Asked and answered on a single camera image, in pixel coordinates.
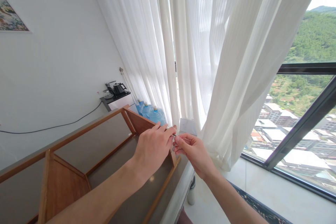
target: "window frame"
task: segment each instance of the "window frame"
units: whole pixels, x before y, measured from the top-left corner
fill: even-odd
[[[336,195],[276,168],[302,138],[336,106],[336,63],[284,63],[277,74],[334,75],[334,77],[265,162],[244,152],[241,157],[336,204]]]

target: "glass pane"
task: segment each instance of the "glass pane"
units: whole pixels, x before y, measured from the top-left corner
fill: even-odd
[[[276,75],[244,152],[265,161],[333,76]],[[314,134],[306,136],[317,140]]]
[[[336,62],[336,0],[312,0],[284,63]]]
[[[276,167],[336,195],[336,107]]]

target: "green hillside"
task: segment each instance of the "green hillside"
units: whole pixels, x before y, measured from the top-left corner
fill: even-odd
[[[311,9],[310,11],[336,14],[336,7],[328,7],[328,6],[322,5],[322,6],[314,8],[314,9]]]
[[[285,63],[336,62],[336,15],[328,11],[306,12]]]
[[[285,63],[336,62],[336,8],[307,11]],[[332,76],[277,75],[270,90],[272,102],[302,116]]]

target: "person's left hand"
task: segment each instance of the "person's left hand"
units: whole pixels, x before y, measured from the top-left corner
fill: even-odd
[[[134,156],[129,162],[143,183],[159,169],[170,151],[173,143],[172,134],[176,134],[176,126],[165,131],[167,126],[168,124],[164,124],[160,127],[158,122],[139,136]]]

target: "water bottle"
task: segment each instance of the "water bottle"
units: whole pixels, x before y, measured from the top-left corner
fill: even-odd
[[[144,106],[144,101],[140,101],[140,99],[138,98],[138,102],[139,102],[139,105],[136,105],[136,109],[138,110],[139,115],[142,116],[141,110],[142,110],[142,108]]]
[[[161,126],[166,123],[165,115],[161,108],[157,108],[156,106],[153,106],[153,109],[150,110],[148,115],[149,115],[149,119],[154,123],[161,122]]]
[[[147,104],[147,102],[145,101],[144,106],[142,107],[142,110],[140,110],[142,116],[149,119],[148,113],[149,113],[150,109],[153,109],[152,105]]]

